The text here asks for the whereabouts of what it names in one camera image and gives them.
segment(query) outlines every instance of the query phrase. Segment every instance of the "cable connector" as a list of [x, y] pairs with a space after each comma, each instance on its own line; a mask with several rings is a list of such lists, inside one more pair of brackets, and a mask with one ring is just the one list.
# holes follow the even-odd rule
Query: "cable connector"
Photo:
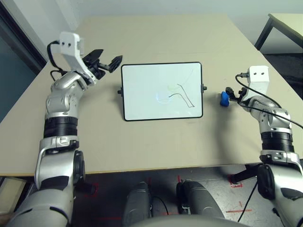
[[238, 74], [237, 76], [242, 77], [242, 78], [243, 77], [247, 78], [247, 77], [250, 77], [250, 74], [248, 72], [242, 72], [242, 73]]

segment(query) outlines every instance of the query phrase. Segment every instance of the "white wall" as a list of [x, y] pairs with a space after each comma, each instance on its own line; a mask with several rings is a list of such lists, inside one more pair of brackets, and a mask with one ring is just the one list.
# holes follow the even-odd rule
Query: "white wall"
[[[255, 44], [268, 13], [303, 13], [303, 0], [71, 0], [80, 21], [95, 15], [165, 15], [226, 13]], [[262, 49], [264, 53], [302, 52], [276, 29]]]
[[[45, 47], [48, 43], [58, 39], [61, 31], [74, 31], [82, 20], [90, 16], [225, 13], [254, 44], [267, 22], [268, 13], [303, 13], [303, 0], [1, 0], [1, 2], [7, 6], [46, 58]], [[302, 52], [302, 48], [273, 29], [261, 51], [290, 53]]]
[[46, 58], [46, 46], [59, 39], [61, 31], [79, 25], [69, 0], [1, 0], [32, 43]]

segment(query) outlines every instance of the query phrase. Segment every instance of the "blue sponge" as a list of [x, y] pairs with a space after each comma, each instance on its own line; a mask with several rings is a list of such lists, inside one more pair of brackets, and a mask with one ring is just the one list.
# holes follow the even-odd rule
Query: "blue sponge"
[[229, 106], [229, 95], [225, 91], [221, 93], [220, 105]]

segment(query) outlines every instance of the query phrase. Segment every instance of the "red tape marking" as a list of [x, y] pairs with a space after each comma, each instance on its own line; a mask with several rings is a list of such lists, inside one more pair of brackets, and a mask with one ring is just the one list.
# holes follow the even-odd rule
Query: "red tape marking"
[[231, 180], [231, 175], [228, 176], [228, 181], [229, 181], [229, 184], [231, 185], [232, 188], [241, 188], [241, 187], [243, 187], [242, 183], [240, 183], [240, 184], [233, 184], [232, 180]]
[[[246, 209], [245, 212], [250, 212], [252, 209]], [[243, 210], [228, 210], [226, 213], [241, 213]]]

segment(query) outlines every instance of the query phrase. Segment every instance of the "tabletop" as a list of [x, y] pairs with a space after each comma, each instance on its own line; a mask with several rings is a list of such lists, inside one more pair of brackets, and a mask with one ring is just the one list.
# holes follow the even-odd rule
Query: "tabletop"
[[[101, 62], [202, 64], [204, 115], [195, 119], [123, 120], [120, 69], [107, 74], [80, 101], [78, 136], [87, 173], [218, 166], [259, 162], [258, 121], [236, 103], [219, 105], [225, 87], [251, 65], [269, 66], [268, 95], [303, 122], [303, 101], [226, 15], [90, 17], [76, 31], [85, 53], [104, 49]], [[67, 68], [61, 56], [56, 63]], [[0, 124], [0, 175], [33, 175], [43, 138], [45, 100], [53, 67], [44, 67]], [[303, 132], [293, 126], [295, 151]]]
[[270, 13], [269, 17], [282, 24], [287, 30], [303, 39], [302, 13]]

